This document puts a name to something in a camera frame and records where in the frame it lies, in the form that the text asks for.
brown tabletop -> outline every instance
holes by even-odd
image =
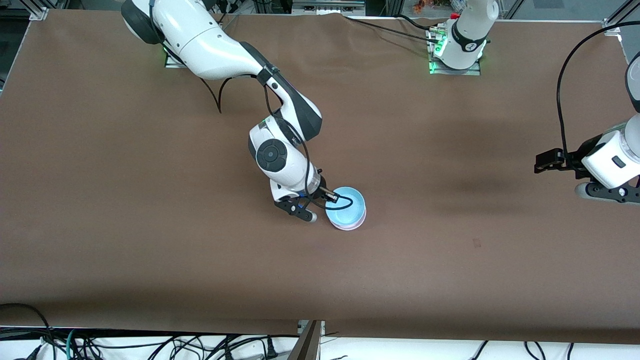
[[[322,318],[343,336],[640,343],[640,210],[533,174],[560,145],[560,66],[598,28],[496,23],[482,76],[452,77],[429,75],[420,40],[340,15],[234,21],[322,111],[312,161],[367,202],[344,232],[274,207],[246,146],[268,114],[255,80],[231,81],[220,115],[118,12],[51,11],[0,97],[0,300],[57,326],[275,333]],[[572,60],[571,149],[633,114],[625,68],[602,35]]]

blue bowl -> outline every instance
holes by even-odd
[[[354,226],[362,217],[365,215],[365,204],[364,197],[362,194],[348,186],[343,186],[342,188],[337,188],[334,192],[349,197],[353,200],[353,205],[343,210],[326,210],[326,216],[328,216],[329,220],[334,225],[339,227],[351,227]],[[338,199],[337,203],[327,202],[326,206],[328,208],[339,208],[341,206],[348,205],[349,201],[347,199],[343,199],[342,197]]]

